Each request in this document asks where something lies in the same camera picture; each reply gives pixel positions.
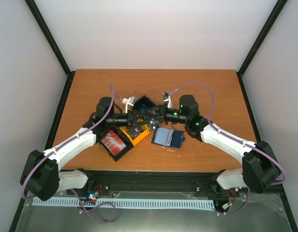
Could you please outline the blue card holder wallet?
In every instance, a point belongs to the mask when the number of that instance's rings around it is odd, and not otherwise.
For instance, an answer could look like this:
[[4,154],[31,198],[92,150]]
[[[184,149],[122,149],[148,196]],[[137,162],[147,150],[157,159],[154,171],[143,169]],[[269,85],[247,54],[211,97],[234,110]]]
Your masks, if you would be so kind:
[[151,143],[164,147],[181,148],[184,141],[183,131],[158,128],[153,133]]

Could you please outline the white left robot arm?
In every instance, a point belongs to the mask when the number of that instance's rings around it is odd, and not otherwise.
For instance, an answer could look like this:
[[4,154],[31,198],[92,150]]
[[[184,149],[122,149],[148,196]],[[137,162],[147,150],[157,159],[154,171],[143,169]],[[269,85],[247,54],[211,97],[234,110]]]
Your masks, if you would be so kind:
[[100,99],[89,120],[70,138],[44,150],[28,155],[20,178],[23,192],[46,201],[55,193],[79,189],[83,194],[94,191],[95,183],[85,171],[63,172],[61,169],[82,151],[101,144],[114,161],[118,161],[149,133],[149,125],[143,123],[141,113],[153,103],[146,96],[122,99],[125,110],[115,104],[112,97]]

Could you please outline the black VIP card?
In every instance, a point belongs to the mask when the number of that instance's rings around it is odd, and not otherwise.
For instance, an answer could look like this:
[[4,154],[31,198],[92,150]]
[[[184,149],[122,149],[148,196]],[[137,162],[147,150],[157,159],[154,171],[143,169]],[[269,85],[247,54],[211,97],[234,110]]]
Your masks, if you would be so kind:
[[160,122],[155,118],[150,119],[148,124],[149,131],[154,131],[158,128],[160,128]]

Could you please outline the black bin with blue cards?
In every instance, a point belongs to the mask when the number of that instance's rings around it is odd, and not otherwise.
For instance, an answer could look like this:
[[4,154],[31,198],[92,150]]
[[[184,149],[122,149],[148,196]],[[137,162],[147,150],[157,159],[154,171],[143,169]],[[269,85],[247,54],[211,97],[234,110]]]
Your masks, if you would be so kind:
[[132,109],[134,111],[139,111],[139,107],[143,104],[147,105],[148,108],[156,106],[156,104],[152,100],[150,100],[147,96],[143,95],[139,99],[137,99]]

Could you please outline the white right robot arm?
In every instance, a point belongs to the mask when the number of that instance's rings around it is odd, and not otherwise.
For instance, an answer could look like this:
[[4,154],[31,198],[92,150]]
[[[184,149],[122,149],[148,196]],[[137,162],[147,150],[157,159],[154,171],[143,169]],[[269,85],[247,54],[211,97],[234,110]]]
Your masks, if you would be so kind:
[[159,122],[183,124],[190,137],[219,148],[241,164],[241,168],[221,171],[214,180],[217,188],[249,188],[263,193],[278,183],[282,169],[268,143],[246,141],[221,129],[200,115],[193,95],[181,96],[179,105],[174,109],[165,103],[146,109],[145,113]]

